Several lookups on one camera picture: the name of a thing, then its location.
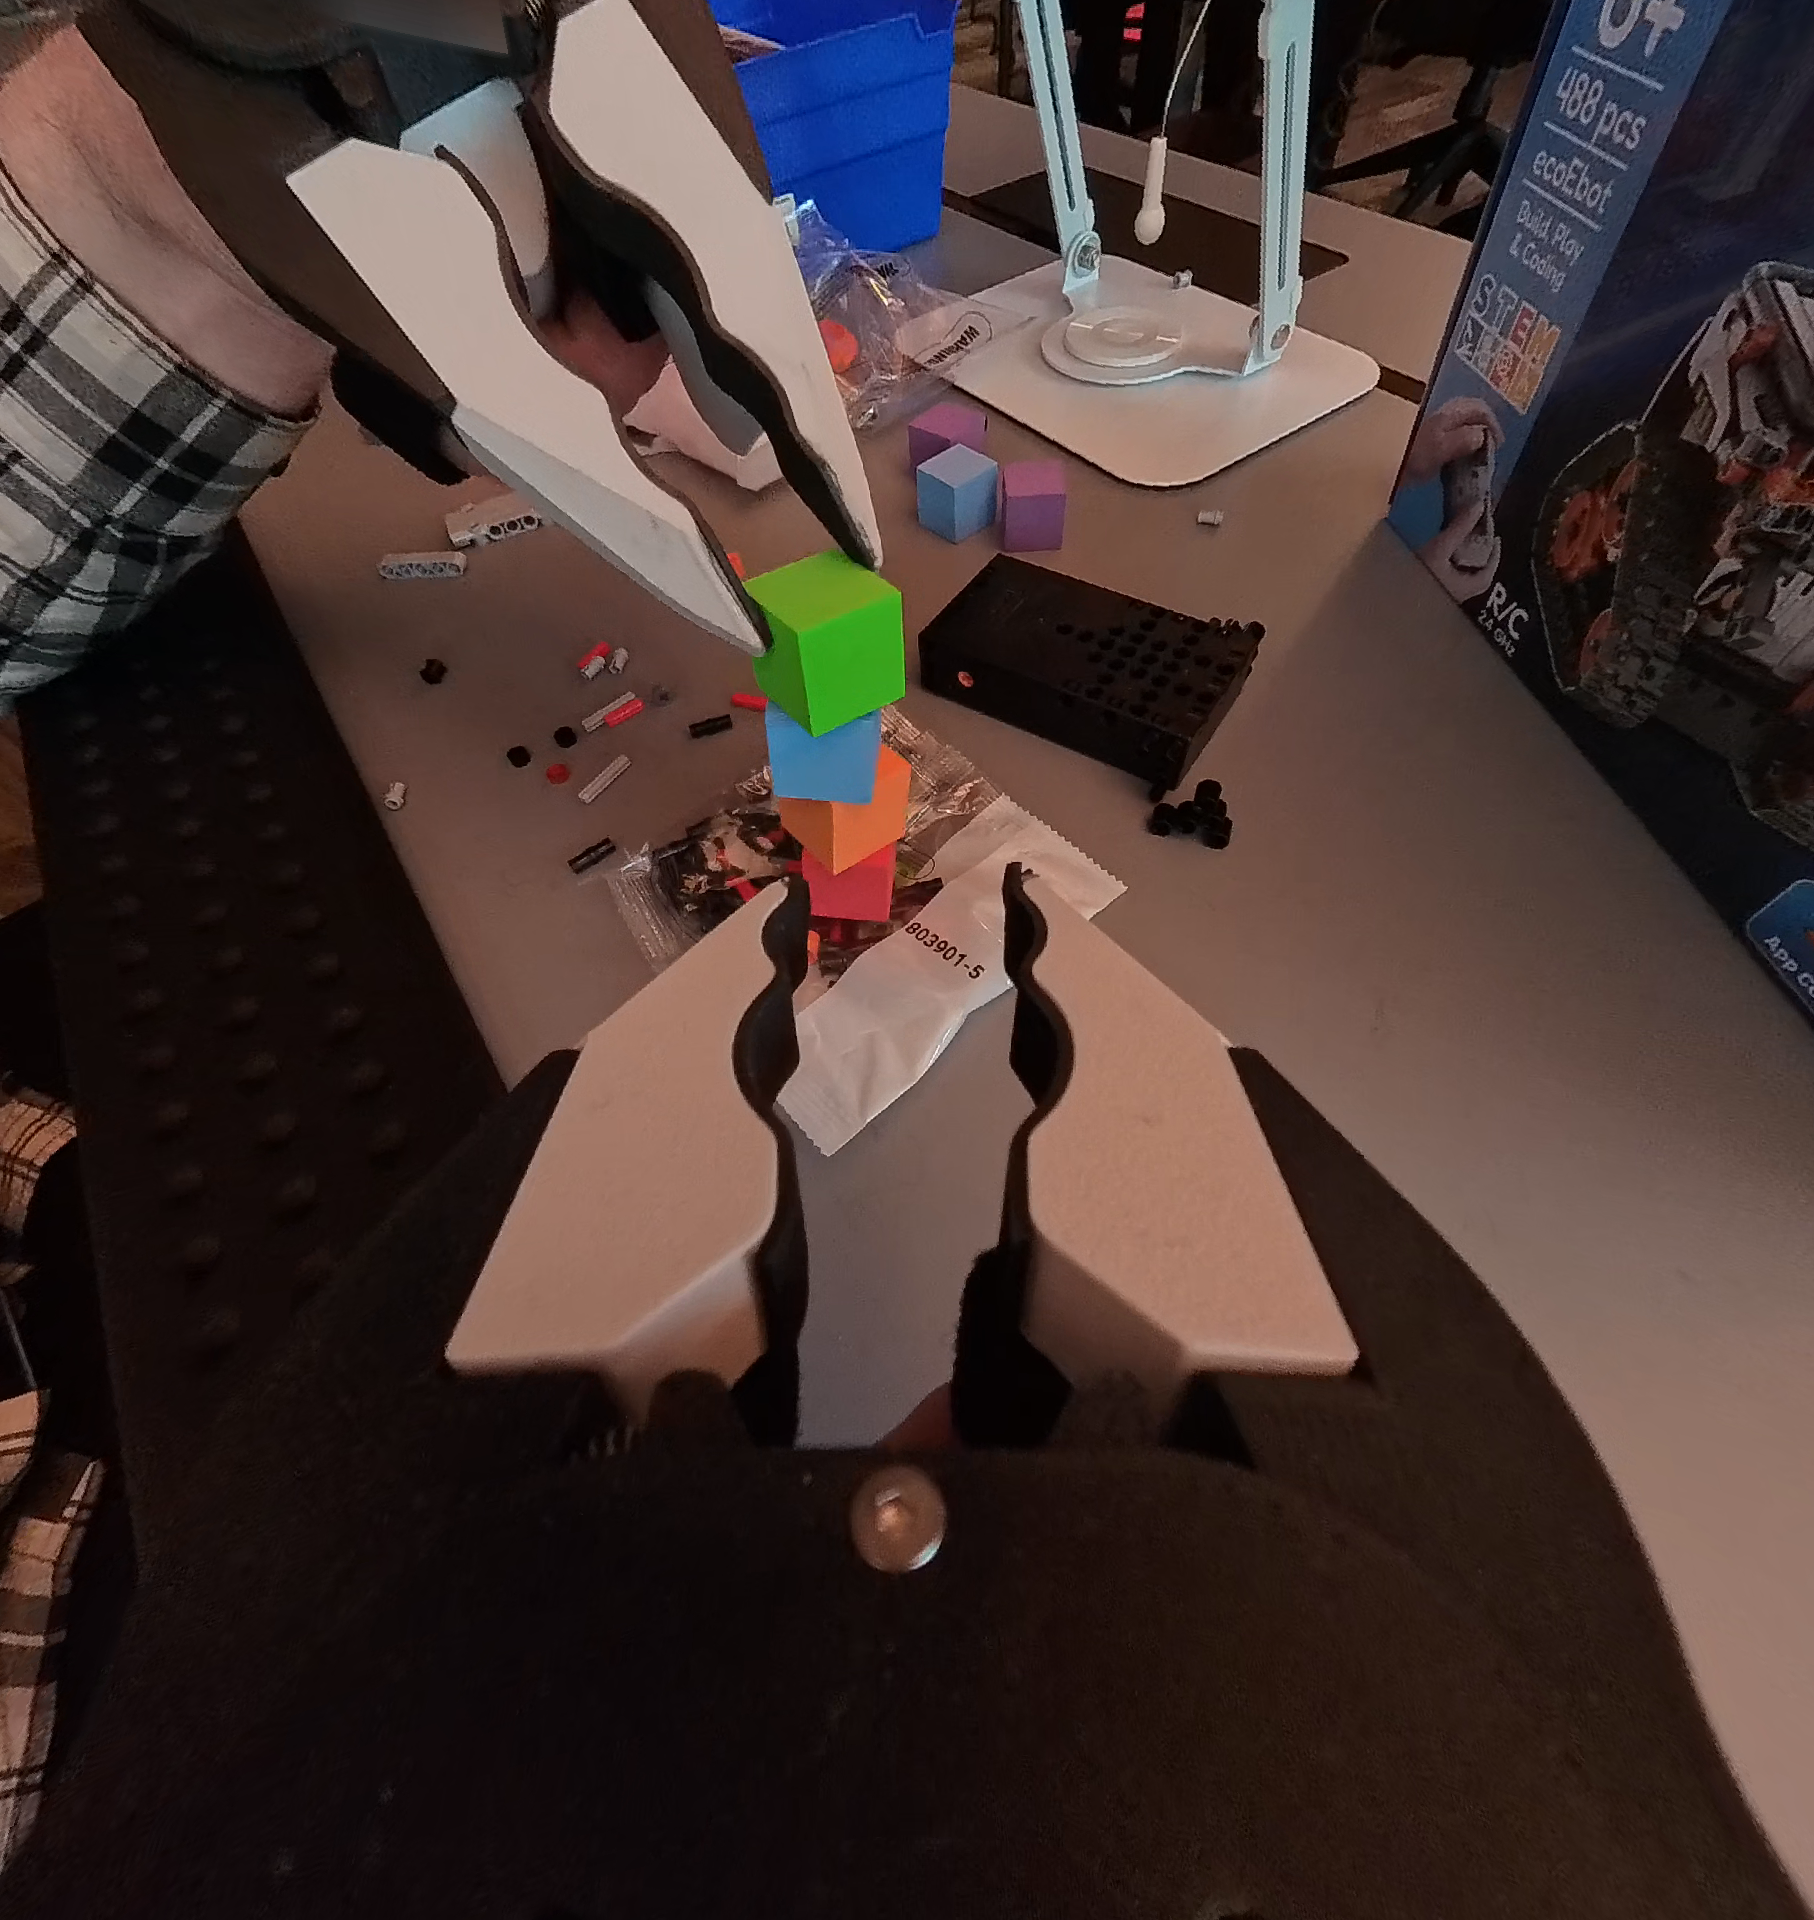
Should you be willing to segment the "blue toy robot box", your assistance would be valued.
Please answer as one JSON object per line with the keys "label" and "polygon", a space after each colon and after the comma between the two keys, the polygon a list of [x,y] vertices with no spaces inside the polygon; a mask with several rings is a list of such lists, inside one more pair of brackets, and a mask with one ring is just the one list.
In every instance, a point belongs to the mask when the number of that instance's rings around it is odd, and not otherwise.
{"label": "blue toy robot box", "polygon": [[1814,1027],[1814,3],[1555,7],[1387,522]]}

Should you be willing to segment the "person's left hand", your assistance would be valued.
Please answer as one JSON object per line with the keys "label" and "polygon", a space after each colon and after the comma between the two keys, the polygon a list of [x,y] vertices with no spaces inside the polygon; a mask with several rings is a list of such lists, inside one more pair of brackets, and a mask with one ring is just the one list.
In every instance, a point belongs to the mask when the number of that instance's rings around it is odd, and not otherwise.
{"label": "person's left hand", "polygon": [[302,420],[333,350],[247,277],[77,29],[0,82],[0,165],[53,236],[197,372]]}

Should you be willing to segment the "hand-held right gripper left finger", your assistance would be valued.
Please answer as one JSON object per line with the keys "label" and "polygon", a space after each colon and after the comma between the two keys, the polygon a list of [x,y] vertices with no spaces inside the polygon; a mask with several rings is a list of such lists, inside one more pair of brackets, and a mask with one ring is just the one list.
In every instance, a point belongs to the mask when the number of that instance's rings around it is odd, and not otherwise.
{"label": "hand-held right gripper left finger", "polygon": [[448,1340],[455,1374],[588,1374],[634,1423],[699,1374],[755,1440],[796,1440],[809,1261],[776,1106],[809,908],[803,880],[763,891],[583,1038]]}

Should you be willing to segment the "orange foam cube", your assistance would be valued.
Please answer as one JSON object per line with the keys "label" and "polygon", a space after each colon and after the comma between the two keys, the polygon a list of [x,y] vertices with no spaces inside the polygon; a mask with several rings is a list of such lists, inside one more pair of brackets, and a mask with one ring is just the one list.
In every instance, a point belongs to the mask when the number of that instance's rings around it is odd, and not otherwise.
{"label": "orange foam cube", "polygon": [[858,866],[881,849],[898,844],[911,800],[911,768],[881,746],[876,755],[873,793],[868,803],[789,799],[778,800],[784,829],[832,874]]}

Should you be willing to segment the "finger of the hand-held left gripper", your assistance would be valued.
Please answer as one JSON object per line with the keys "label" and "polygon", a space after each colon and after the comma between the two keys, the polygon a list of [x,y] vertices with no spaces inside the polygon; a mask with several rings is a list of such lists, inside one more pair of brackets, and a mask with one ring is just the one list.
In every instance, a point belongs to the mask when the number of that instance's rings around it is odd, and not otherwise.
{"label": "finger of the hand-held left gripper", "polygon": [[348,139],[289,188],[397,333],[392,381],[485,471],[686,620],[766,651],[703,519],[642,471],[606,397],[524,312],[506,218],[460,158]]}
{"label": "finger of the hand-held left gripper", "polygon": [[532,149],[565,306],[660,350],[717,444],[765,446],[878,571],[868,468],[704,4],[535,4]]}

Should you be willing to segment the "clear bag of building parts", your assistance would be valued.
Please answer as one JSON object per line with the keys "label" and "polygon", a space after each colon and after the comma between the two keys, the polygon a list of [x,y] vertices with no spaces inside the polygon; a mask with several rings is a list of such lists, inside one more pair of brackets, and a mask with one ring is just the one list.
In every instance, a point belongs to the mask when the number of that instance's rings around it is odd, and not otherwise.
{"label": "clear bag of building parts", "polygon": [[[799,1071],[779,1106],[832,1155],[921,1082],[967,1017],[1010,989],[1001,889],[1010,863],[1083,917],[1125,883],[1004,796],[956,748],[885,711],[881,746],[909,773],[892,906],[879,921],[832,920],[810,883],[809,965],[796,993]],[[606,871],[654,970],[676,961],[768,885],[799,871],[771,775],[747,773],[706,818]]]}

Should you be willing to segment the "clear printed plastic bag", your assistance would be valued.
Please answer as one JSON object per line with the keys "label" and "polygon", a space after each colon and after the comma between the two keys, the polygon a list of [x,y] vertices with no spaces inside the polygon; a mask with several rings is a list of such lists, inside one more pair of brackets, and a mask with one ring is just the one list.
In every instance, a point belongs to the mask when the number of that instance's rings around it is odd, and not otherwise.
{"label": "clear printed plastic bag", "polygon": [[[972,352],[1027,325],[1010,301],[925,283],[904,256],[855,250],[814,203],[784,196],[776,210],[856,436],[942,403],[948,375]],[[744,491],[779,480],[771,444],[758,438],[747,452],[732,452],[699,416],[674,367],[631,410],[627,431],[640,453],[678,453]]]}

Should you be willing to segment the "red foam cube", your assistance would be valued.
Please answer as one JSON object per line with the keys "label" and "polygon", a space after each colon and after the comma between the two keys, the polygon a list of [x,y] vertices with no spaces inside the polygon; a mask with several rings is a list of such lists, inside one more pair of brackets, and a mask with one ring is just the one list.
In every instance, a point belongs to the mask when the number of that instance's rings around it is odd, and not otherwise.
{"label": "red foam cube", "polygon": [[800,880],[814,920],[883,923],[895,908],[896,842],[885,842],[849,867],[832,869],[803,851]]}

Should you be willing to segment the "blue plastic bin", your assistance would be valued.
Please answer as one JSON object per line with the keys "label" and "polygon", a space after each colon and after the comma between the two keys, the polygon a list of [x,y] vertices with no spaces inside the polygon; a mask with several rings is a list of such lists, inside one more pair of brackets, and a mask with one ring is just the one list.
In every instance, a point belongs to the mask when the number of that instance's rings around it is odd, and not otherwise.
{"label": "blue plastic bin", "polygon": [[952,3],[714,3],[766,40],[736,77],[778,196],[855,246],[900,254],[942,225]]}

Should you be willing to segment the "black perforated building plate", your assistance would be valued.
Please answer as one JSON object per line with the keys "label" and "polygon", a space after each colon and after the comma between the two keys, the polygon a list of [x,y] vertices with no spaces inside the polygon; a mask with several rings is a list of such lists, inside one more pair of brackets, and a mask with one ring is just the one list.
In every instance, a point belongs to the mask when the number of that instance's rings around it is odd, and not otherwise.
{"label": "black perforated building plate", "polygon": [[996,557],[921,630],[920,684],[1173,788],[1244,693],[1262,639],[1260,624],[1192,617]]}

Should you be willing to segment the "white book stand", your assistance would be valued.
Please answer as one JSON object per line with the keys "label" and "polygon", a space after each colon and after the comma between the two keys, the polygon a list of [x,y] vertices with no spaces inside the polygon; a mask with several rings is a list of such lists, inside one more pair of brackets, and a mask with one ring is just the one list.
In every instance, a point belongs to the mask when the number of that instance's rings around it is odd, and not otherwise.
{"label": "white book stand", "polygon": [[1257,274],[1242,303],[1103,254],[1062,9],[1018,7],[1062,263],[989,290],[990,337],[947,372],[961,393],[1125,486],[1173,491],[1374,392],[1373,357],[1300,326],[1314,14],[1269,3],[1260,16]]}

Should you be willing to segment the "green foam cube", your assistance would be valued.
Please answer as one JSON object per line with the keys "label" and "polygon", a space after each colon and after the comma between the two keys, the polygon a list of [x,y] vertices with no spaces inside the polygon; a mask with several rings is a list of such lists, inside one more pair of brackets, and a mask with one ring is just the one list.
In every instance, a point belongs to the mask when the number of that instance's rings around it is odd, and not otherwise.
{"label": "green foam cube", "polygon": [[863,722],[904,697],[903,602],[839,553],[744,582],[766,620],[753,662],[761,695],[809,735]]}

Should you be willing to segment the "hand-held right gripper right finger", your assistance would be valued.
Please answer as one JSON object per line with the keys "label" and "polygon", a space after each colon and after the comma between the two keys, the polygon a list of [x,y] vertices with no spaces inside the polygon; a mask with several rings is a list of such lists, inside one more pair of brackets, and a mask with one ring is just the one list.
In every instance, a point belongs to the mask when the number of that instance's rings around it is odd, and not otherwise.
{"label": "hand-held right gripper right finger", "polygon": [[1227,1038],[1020,863],[1003,906],[1033,1108],[967,1275],[960,1435],[1041,1445],[1114,1382],[1158,1432],[1197,1379],[1352,1378],[1358,1341]]}

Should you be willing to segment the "black office chair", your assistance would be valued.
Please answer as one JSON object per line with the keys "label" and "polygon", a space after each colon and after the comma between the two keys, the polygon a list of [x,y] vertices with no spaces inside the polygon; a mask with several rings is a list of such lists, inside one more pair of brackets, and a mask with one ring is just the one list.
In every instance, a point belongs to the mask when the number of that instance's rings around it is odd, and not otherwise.
{"label": "black office chair", "polygon": [[[1424,205],[1453,205],[1469,175],[1494,182],[1506,144],[1506,132],[1490,115],[1494,87],[1504,72],[1533,60],[1550,11],[1550,3],[1321,3],[1309,94],[1309,190],[1402,175],[1392,214],[1407,220]],[[1340,165],[1363,68],[1402,68],[1415,60],[1465,63],[1450,122]]]}

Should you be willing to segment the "blue foam cube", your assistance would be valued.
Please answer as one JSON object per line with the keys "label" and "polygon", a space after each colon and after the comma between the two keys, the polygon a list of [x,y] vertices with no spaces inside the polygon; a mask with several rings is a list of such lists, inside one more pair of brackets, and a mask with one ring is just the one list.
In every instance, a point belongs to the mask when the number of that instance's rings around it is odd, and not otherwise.
{"label": "blue foam cube", "polygon": [[945,446],[915,468],[920,527],[966,543],[999,521],[1001,468],[972,446]]}
{"label": "blue foam cube", "polygon": [[818,735],[774,703],[765,707],[763,722],[776,799],[830,805],[872,803],[883,743],[879,708]]}

